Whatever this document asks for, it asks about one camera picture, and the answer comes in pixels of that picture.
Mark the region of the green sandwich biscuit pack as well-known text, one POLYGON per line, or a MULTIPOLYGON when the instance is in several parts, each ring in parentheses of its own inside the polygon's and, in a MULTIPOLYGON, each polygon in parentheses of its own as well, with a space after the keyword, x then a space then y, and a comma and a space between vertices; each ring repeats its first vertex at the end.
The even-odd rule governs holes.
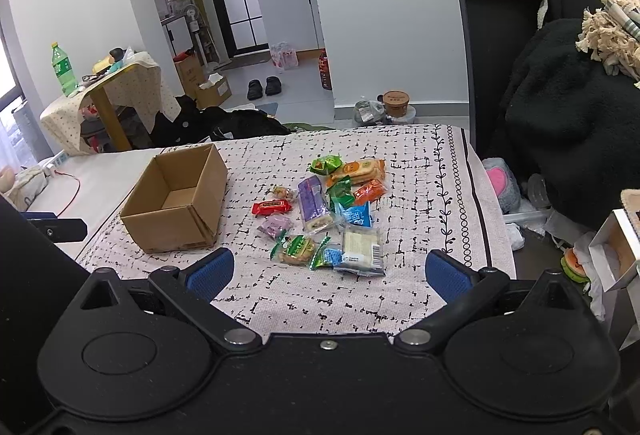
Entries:
POLYGON ((272 248, 270 259, 294 266, 308 265, 316 249, 317 244, 308 236, 282 235, 272 248))

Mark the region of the plush toy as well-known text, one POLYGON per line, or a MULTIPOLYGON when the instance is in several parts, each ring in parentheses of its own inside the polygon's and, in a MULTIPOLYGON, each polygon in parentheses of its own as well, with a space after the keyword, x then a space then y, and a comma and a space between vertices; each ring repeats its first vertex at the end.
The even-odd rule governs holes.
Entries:
POLYGON ((0 192, 9 192, 15 184, 15 172, 11 166, 3 166, 0 170, 0 192))

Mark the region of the black slipper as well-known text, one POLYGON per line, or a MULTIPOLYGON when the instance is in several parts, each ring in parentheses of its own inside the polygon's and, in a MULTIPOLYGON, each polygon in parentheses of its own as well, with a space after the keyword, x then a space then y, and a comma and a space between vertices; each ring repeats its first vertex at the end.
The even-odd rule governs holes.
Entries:
POLYGON ((278 95, 282 92, 282 83, 278 77, 268 77, 266 79, 265 94, 267 96, 278 95))
POLYGON ((250 102, 254 102, 257 99, 261 99, 265 95, 265 88, 262 86, 262 82, 259 80, 251 80, 248 83, 247 99, 250 102))

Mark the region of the small clear candy packet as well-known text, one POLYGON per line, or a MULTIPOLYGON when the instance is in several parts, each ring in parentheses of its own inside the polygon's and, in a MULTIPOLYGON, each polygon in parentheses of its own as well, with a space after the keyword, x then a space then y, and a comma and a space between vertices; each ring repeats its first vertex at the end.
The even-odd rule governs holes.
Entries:
POLYGON ((297 198, 297 192, 286 186, 274 185, 269 189, 269 195, 276 200, 293 202, 297 198))

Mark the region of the orange snack packet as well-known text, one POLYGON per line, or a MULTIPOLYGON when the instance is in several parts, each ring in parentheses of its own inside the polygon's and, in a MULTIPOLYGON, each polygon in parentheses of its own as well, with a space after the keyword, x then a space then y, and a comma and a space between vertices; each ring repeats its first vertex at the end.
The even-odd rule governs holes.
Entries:
POLYGON ((387 192, 385 184, 380 180, 368 181, 352 193, 355 206, 364 206, 367 202, 380 200, 387 192))

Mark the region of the dark green snack packet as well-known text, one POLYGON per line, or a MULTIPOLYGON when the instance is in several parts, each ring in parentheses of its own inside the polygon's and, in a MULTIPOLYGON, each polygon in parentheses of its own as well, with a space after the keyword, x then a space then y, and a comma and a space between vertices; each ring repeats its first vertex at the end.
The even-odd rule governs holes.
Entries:
POLYGON ((332 212, 335 211, 336 206, 343 209, 350 208, 355 202, 355 197, 352 194, 352 179, 349 176, 340 178, 326 189, 326 196, 332 212))

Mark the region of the black slipper right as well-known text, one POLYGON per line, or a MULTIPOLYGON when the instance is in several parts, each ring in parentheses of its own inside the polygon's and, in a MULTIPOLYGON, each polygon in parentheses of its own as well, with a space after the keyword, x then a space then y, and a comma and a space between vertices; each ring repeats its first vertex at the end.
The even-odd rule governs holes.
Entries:
POLYGON ((268 77, 266 79, 265 94, 267 96, 278 95, 282 92, 282 83, 278 77, 268 77))

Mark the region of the plastic bag by wall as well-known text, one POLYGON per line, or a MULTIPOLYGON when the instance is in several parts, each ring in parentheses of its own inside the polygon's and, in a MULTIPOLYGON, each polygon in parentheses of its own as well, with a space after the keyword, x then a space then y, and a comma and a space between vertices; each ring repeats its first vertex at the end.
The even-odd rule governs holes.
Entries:
POLYGON ((357 126, 390 124, 385 107, 377 100, 360 100, 354 107, 354 122, 357 126))

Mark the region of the orange cracker pack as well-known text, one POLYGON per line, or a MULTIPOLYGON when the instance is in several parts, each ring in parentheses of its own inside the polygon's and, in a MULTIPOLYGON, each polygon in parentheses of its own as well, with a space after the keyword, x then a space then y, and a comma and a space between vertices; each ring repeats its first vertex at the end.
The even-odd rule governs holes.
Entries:
POLYGON ((348 177, 353 185, 362 185, 385 178, 385 161, 381 159, 361 159, 343 164, 326 179, 326 187, 331 188, 348 177))

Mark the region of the white cracker snack pack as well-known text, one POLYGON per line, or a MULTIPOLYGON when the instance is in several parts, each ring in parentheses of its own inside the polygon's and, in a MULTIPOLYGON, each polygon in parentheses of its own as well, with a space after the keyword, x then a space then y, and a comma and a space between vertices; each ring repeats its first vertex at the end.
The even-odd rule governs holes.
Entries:
POLYGON ((384 276, 380 234, 375 228, 348 224, 343 231, 342 254, 333 269, 357 276, 384 276))

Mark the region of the purple wafer pack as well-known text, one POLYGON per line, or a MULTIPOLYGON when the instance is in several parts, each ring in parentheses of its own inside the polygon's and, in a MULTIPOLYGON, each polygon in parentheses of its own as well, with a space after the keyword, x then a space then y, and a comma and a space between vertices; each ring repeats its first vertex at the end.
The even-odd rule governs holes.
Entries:
POLYGON ((298 184, 298 204, 306 233, 323 230, 334 224, 333 214, 323 197, 323 186, 317 175, 298 184))

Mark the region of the white open box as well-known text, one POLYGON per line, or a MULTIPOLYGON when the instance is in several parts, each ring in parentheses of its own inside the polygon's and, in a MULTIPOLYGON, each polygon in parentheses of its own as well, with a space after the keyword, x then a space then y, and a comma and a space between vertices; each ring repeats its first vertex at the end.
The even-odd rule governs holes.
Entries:
POLYGON ((589 244, 604 292, 626 288, 639 275, 639 250, 639 238, 626 211, 612 211, 589 244))

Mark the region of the pink plastic bag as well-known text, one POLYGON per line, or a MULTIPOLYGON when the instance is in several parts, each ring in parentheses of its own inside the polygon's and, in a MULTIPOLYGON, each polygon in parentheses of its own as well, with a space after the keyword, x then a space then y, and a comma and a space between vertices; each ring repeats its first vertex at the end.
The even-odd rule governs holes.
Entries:
POLYGON ((273 67, 279 72, 295 69, 299 65, 295 48, 286 42, 271 45, 270 57, 273 67))

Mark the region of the black chair with clothes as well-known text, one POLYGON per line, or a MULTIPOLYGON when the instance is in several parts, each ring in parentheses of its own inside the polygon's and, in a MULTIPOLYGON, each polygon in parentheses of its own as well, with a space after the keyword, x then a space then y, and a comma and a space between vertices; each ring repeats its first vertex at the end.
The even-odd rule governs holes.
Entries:
POLYGON ((520 183, 544 180, 552 208, 598 228, 639 186, 639 50, 609 60, 590 36, 603 0, 459 0, 472 144, 520 183))

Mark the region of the light green snack packet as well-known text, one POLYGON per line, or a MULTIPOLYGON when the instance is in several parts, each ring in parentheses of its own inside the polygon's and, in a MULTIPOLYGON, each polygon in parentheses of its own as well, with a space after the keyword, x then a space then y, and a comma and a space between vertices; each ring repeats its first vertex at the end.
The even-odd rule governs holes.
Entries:
POLYGON ((327 155, 314 159, 309 164, 308 170, 311 173, 328 176, 337 171, 343 165, 343 161, 339 156, 327 155))

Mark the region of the open cardboard box on floor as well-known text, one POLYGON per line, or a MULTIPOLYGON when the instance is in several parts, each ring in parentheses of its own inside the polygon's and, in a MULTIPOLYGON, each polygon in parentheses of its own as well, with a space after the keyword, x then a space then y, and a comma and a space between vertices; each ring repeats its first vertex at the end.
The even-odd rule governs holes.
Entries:
POLYGON ((218 107, 231 97, 228 80, 220 73, 212 73, 204 83, 198 84, 195 99, 198 108, 218 107))

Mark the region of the white kitchen cabinet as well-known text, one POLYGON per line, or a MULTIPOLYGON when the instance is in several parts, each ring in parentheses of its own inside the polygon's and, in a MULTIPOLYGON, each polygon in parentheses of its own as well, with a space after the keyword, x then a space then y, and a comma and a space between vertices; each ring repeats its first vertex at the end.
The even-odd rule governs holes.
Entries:
POLYGON ((324 47, 317 0, 257 0, 267 43, 288 44, 296 52, 324 47))

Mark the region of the doll figure on table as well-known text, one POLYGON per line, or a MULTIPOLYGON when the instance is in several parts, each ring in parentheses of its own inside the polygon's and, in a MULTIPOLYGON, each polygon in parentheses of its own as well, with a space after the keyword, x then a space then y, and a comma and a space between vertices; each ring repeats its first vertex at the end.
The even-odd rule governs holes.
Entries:
POLYGON ((111 63, 121 62, 125 56, 125 51, 120 47, 115 47, 110 51, 111 63))

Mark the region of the black slipper left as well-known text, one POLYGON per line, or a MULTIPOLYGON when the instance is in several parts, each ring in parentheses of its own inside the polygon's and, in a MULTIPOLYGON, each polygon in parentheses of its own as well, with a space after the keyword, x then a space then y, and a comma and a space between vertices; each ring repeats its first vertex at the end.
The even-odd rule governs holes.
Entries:
POLYGON ((265 88, 262 86, 262 82, 259 80, 251 80, 248 83, 247 99, 250 102, 254 102, 257 99, 261 99, 265 95, 265 88))

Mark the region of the tall cardboard box on floor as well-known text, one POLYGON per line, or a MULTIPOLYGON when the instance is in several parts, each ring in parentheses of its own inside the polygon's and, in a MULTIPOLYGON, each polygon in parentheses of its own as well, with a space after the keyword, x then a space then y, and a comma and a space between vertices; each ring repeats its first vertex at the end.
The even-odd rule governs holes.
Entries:
POLYGON ((206 81, 198 56, 195 54, 181 55, 175 58, 174 65, 183 91, 192 99, 197 99, 198 92, 201 91, 200 85, 206 81))

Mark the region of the blue snack bag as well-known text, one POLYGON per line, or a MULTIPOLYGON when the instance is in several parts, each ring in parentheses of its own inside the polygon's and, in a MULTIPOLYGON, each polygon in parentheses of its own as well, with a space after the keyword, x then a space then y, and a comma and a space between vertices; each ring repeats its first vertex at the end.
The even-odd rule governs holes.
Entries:
POLYGON ((335 224, 338 227, 354 225, 359 227, 372 227, 372 218, 370 213, 370 203, 366 202, 361 206, 351 206, 344 208, 341 203, 335 204, 335 224))

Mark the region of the small table with dotted cloth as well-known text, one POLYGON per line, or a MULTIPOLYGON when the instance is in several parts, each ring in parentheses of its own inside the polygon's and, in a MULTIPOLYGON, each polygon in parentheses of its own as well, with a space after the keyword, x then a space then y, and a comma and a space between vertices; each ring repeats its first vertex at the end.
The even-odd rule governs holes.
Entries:
POLYGON ((136 110, 145 129, 151 133, 160 112, 170 122, 180 114, 180 106, 165 83, 160 65, 147 52, 134 53, 119 70, 73 95, 58 97, 40 114, 43 129, 70 156, 93 155, 94 150, 81 138, 82 108, 90 104, 99 109, 99 99, 107 109, 129 107, 136 110))

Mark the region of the brown lidded tub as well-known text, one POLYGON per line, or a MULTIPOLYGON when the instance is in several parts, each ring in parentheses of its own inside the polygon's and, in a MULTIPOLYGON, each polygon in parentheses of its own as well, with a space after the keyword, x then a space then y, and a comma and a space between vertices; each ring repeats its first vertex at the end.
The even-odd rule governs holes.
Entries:
POLYGON ((378 95, 378 101, 384 106, 388 116, 402 118, 407 114, 410 97, 404 91, 391 90, 378 95))

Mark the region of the red oil bottle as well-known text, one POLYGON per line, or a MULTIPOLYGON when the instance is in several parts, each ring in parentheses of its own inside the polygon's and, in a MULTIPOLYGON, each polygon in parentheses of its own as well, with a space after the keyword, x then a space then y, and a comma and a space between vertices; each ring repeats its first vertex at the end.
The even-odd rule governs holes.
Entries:
POLYGON ((326 50, 322 50, 319 56, 319 74, 321 86, 325 90, 332 90, 332 82, 329 70, 329 59, 326 50))

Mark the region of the small blue snack packet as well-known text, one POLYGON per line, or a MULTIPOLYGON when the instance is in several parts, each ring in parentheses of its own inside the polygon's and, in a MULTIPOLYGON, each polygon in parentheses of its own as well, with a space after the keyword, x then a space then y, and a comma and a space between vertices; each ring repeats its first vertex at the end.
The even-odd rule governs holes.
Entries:
POLYGON ((342 246, 334 242, 330 237, 322 239, 312 257, 309 268, 317 270, 320 268, 333 268, 342 262, 342 246))

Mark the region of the brown cardboard box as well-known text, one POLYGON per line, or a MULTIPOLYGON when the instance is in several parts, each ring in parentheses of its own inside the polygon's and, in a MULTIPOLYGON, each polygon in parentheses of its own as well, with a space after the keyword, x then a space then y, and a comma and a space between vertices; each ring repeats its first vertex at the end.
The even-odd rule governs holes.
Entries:
POLYGON ((215 244, 228 170, 213 144, 155 156, 120 211, 145 253, 204 249, 215 244))

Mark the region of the black clothes pile on floor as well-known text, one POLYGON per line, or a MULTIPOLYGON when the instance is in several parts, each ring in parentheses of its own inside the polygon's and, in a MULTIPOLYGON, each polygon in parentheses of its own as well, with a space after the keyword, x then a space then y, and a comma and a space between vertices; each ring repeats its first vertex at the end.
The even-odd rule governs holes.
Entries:
POLYGON ((275 118, 262 110, 241 109, 227 111, 219 107, 198 109, 195 100, 188 95, 179 96, 178 116, 170 121, 157 112, 150 133, 155 147, 174 147, 198 144, 203 140, 247 140, 247 138, 291 134, 275 118))

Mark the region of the red chocolate bar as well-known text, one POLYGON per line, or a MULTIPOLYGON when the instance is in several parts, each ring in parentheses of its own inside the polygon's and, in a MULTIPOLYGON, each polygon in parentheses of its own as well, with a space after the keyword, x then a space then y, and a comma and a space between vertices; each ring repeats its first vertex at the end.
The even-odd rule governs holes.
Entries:
POLYGON ((255 202, 252 214, 256 216, 269 216, 272 214, 286 214, 292 211, 292 204, 285 199, 274 199, 255 202))

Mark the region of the green soda bottle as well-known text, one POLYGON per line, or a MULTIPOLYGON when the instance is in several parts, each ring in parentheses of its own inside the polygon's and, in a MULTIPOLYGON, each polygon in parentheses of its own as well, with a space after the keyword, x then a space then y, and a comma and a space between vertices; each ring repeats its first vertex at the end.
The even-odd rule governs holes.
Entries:
POLYGON ((51 65, 55 73, 55 77, 61 85, 63 95, 68 97, 77 90, 78 86, 72 63, 70 62, 68 55, 58 45, 58 42, 54 42, 51 47, 51 65))

